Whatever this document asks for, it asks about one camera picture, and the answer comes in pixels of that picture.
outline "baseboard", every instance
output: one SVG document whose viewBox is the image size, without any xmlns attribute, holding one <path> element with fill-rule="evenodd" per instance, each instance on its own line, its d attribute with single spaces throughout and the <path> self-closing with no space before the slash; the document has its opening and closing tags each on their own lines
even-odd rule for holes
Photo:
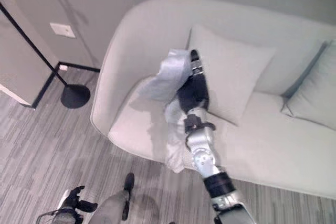
<svg viewBox="0 0 336 224">
<path fill-rule="evenodd" d="M 68 62 L 63 62 L 63 61 L 60 61 L 59 64 L 60 65 L 65 65 L 65 66 L 68 66 L 68 67 L 72 67 L 72 68 L 79 68 L 79 69 L 89 70 L 89 71 L 93 71 L 93 72 L 97 72 L 97 73 L 100 72 L 99 68 L 92 68 L 92 67 L 87 67 L 87 66 L 73 64 L 73 63 L 68 63 Z"/>
<path fill-rule="evenodd" d="M 57 63 L 57 65 L 55 66 L 56 71 L 59 70 L 59 65 L 65 65 L 65 66 L 72 67 L 72 68 L 85 69 L 85 70 L 89 70 L 89 71 L 93 71 L 93 72 L 97 72 L 97 73 L 100 72 L 100 69 L 98 69 L 98 68 L 92 68 L 92 67 L 82 66 L 82 65 L 78 65 L 78 64 L 67 63 L 67 62 L 63 62 L 63 61 L 60 61 L 60 62 Z M 22 104 L 22 103 L 20 103 L 20 104 L 23 107 L 26 107 L 26 108 L 36 109 L 40 100 L 42 99 L 44 93 L 48 89 L 48 87 L 51 84 L 54 77 L 55 77 L 55 74 L 52 72 L 50 74 L 49 78 L 47 79 L 47 81 L 45 82 L 45 84 L 43 85 L 43 87 L 42 87 L 41 91 L 39 92 L 37 98 L 32 103 L 32 105 L 26 105 L 26 104 Z"/>
<path fill-rule="evenodd" d="M 57 63 L 57 65 L 55 66 L 56 71 L 58 71 L 59 69 L 59 63 Z M 38 93 L 35 101 L 32 103 L 32 105 L 26 105 L 26 104 L 22 104 L 20 103 L 23 107 L 26 108 L 32 108 L 32 109 L 36 109 L 40 100 L 42 99 L 44 93 L 47 91 L 49 85 L 51 84 L 53 78 L 55 77 L 55 74 L 53 72 L 51 72 L 50 76 L 48 77 L 47 81 L 44 83 L 42 89 L 40 90 L 40 92 Z"/>
</svg>

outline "throw pillow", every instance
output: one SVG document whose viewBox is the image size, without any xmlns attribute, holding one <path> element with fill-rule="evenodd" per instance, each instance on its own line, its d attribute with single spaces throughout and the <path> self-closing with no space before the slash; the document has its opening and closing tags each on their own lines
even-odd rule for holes
<svg viewBox="0 0 336 224">
<path fill-rule="evenodd" d="M 192 49 L 198 51 L 205 72 L 209 112 L 238 125 L 259 76 L 276 50 L 226 39 L 201 25 L 192 28 Z"/>
<path fill-rule="evenodd" d="M 336 130 L 336 40 L 324 50 L 282 112 Z"/>
</svg>

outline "wall plate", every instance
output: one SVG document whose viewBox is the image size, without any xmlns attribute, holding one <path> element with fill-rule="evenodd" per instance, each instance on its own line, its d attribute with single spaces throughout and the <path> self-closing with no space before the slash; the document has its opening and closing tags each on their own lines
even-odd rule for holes
<svg viewBox="0 0 336 224">
<path fill-rule="evenodd" d="M 51 28 L 57 35 L 62 35 L 68 38 L 76 38 L 71 26 L 57 23 L 50 23 Z"/>
</svg>

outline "gray carpet floor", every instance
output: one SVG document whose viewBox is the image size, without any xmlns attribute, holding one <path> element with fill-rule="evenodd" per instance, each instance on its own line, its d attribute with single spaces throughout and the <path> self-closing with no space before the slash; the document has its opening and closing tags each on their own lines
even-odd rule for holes
<svg viewBox="0 0 336 224">
<path fill-rule="evenodd" d="M 70 83 L 94 94 L 98 74 L 60 71 Z M 54 210 L 63 192 L 85 185 L 83 199 L 102 203 L 122 188 L 128 172 L 136 177 L 127 223 L 213 223 L 215 216 L 199 175 L 175 174 L 163 164 L 133 156 L 95 131 L 92 98 L 70 110 L 60 103 L 54 79 L 37 109 L 0 94 L 0 223 L 34 223 Z M 235 181 L 258 223 L 336 223 L 336 201 Z M 88 223 L 91 214 L 86 214 Z"/>
</svg>

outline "light gray sofa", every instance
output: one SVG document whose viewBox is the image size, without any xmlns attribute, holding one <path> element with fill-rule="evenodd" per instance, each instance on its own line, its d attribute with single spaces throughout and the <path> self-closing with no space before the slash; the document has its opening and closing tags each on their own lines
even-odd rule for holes
<svg viewBox="0 0 336 224">
<path fill-rule="evenodd" d="M 215 146 L 231 177 L 336 199 L 336 131 L 280 110 L 335 26 L 215 0 L 149 0 L 121 21 L 107 50 L 91 121 L 116 146 L 163 162 L 163 104 L 138 96 L 170 48 L 186 48 L 202 24 L 226 38 L 271 46 L 277 53 L 261 75 L 239 126 L 209 115 Z M 185 166 L 192 168 L 185 151 Z"/>
</svg>

